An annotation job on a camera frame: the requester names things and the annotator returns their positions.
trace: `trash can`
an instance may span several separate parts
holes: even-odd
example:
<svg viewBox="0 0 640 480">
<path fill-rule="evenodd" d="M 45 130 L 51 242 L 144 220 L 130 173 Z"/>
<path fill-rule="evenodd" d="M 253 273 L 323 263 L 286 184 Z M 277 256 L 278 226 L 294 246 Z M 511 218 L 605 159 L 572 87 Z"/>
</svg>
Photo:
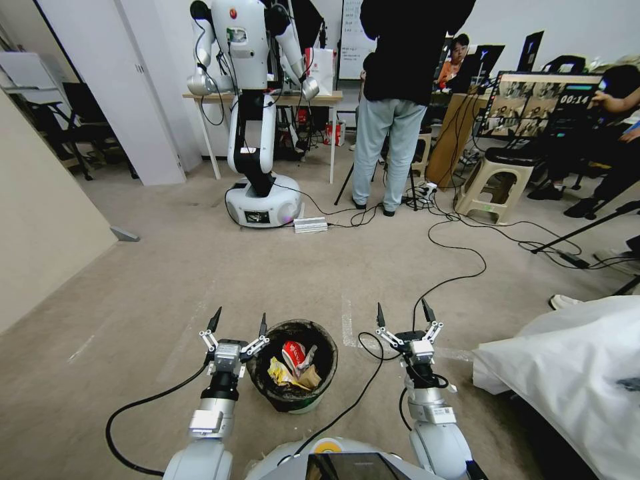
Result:
<svg viewBox="0 0 640 480">
<path fill-rule="evenodd" d="M 267 331 L 267 336 L 267 346 L 257 357 L 247 362 L 247 370 L 255 387 L 280 412 L 306 413 L 316 408 L 329 388 L 338 366 L 338 350 L 331 336 L 321 325 L 302 319 L 278 323 Z M 295 385 L 280 386 L 269 376 L 267 370 L 272 357 L 284 362 L 282 346 L 287 340 L 300 342 L 306 351 L 312 345 L 318 347 L 313 364 L 322 380 L 314 390 L 302 390 Z"/>
</svg>

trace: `floor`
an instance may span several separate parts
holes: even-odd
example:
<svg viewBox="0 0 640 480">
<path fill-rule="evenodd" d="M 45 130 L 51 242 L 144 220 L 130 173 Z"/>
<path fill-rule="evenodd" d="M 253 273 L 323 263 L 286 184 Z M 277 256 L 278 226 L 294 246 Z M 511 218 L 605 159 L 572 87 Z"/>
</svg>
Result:
<svg viewBox="0 0 640 480">
<path fill-rule="evenodd" d="M 329 149 L 305 163 L 277 162 L 275 170 L 298 180 L 325 211 L 352 159 L 337 149 L 336 181 L 327 182 Z M 79 182 L 108 220 L 141 236 L 114 246 L 0 337 L 0 465 L 3 478 L 140 479 L 120 465 L 104 440 L 105 422 L 125 403 L 164 390 L 200 366 L 197 336 L 219 305 L 219 333 L 256 336 L 262 312 L 270 325 L 304 318 L 321 323 L 339 346 L 339 368 L 320 406 L 306 415 L 276 413 L 244 378 L 235 414 L 234 479 L 276 445 L 302 438 L 330 421 L 360 393 L 376 361 L 356 347 L 360 331 L 375 328 L 376 302 L 392 331 L 410 328 L 415 300 L 436 283 L 478 271 L 469 251 L 444 249 L 427 239 L 442 217 L 407 207 L 394 218 L 380 213 L 354 229 L 296 235 L 290 229 L 255 231 L 230 221 L 223 195 L 233 181 L 226 164 L 214 180 L 202 164 L 184 185 L 142 187 L 125 167 L 106 167 L 93 182 Z M 593 182 L 576 194 L 586 195 Z M 380 176 L 372 200 L 381 199 Z M 437 194 L 450 208 L 452 192 Z M 340 207 L 349 206 L 348 194 Z M 558 233 L 584 220 L 564 217 L 570 200 L 522 199 L 516 218 Z M 306 216 L 315 209 L 306 204 Z M 332 216 L 346 224 L 350 213 Z M 622 248 L 637 232 L 636 216 L 616 220 L 577 238 L 583 256 L 604 246 Z M 546 241 L 531 225 L 503 229 L 519 239 Z M 476 279 L 450 283 L 427 299 L 445 328 L 436 371 L 458 386 L 447 393 L 475 458 L 489 478 L 539 479 L 539 470 L 507 404 L 474 388 L 465 352 L 478 343 L 514 335 L 548 311 L 554 293 L 595 299 L 628 281 L 612 269 L 564 269 L 520 249 L 490 229 L 460 223 L 433 230 L 438 242 L 473 247 L 486 259 Z M 418 315 L 418 325 L 422 325 Z M 330 430 L 378 445 L 413 461 L 397 405 L 403 372 L 385 364 L 360 404 Z M 164 469 L 188 442 L 186 429 L 205 378 L 153 403 L 128 411 L 114 424 L 115 441 L 133 461 Z"/>
</svg>

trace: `light blue pants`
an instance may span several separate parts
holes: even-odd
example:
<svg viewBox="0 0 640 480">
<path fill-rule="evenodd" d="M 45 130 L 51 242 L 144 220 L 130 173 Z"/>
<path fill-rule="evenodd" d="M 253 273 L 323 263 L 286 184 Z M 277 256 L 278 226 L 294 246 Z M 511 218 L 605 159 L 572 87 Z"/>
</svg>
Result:
<svg viewBox="0 0 640 480">
<path fill-rule="evenodd" d="M 375 163 L 389 133 L 387 190 L 383 204 L 387 211 L 395 211 L 400 206 L 426 109 L 410 100 L 369 101 L 362 96 L 353 166 L 354 202 L 367 203 Z"/>
</svg>

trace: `white humanoid robot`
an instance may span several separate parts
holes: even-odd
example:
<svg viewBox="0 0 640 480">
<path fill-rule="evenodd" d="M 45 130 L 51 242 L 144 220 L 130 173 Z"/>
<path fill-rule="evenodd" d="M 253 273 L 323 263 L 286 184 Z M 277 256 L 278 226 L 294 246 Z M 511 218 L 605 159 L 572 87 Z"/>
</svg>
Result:
<svg viewBox="0 0 640 480">
<path fill-rule="evenodd" d="M 225 196 L 230 216 L 246 227 L 279 227 L 300 212 L 297 182 L 271 171 L 275 140 L 276 106 L 265 93 L 267 77 L 281 74 L 273 39 L 282 48 L 301 86 L 301 95 L 311 100 L 318 94 L 317 82 L 307 76 L 305 60 L 291 14 L 271 0 L 214 0 L 211 8 L 202 1 L 191 4 L 195 36 L 195 73 L 187 80 L 194 95 L 235 92 L 231 104 L 227 162 L 245 177 Z M 217 43 L 223 75 L 210 75 L 211 47 Z M 262 121 L 260 146 L 245 139 L 248 121 Z"/>
</svg>

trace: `plastic stool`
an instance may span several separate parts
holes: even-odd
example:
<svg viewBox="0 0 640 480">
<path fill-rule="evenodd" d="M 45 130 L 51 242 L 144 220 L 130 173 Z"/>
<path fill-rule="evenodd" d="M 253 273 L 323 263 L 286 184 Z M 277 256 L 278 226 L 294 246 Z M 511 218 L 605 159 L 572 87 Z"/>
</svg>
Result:
<svg viewBox="0 0 640 480">
<path fill-rule="evenodd" d="M 488 149 L 485 158 L 473 169 L 456 198 L 455 210 L 462 215 L 471 210 L 483 210 L 497 215 L 497 224 L 504 224 L 527 186 L 535 165 L 532 158 L 502 155 L 502 149 Z M 498 187 L 488 187 L 487 182 L 496 173 L 511 173 L 505 176 Z M 478 200 L 482 192 L 493 194 L 491 201 Z"/>
<path fill-rule="evenodd" d="M 418 135 L 418 142 L 416 143 L 416 149 L 420 141 L 425 142 L 425 150 L 422 154 L 422 160 L 411 164 L 411 171 L 417 172 L 418 177 L 423 179 L 425 177 L 425 170 L 427 169 L 427 164 L 428 164 L 427 160 L 429 158 L 429 152 L 431 150 L 431 129 L 429 129 L 428 133 L 421 133 L 420 135 Z"/>
</svg>

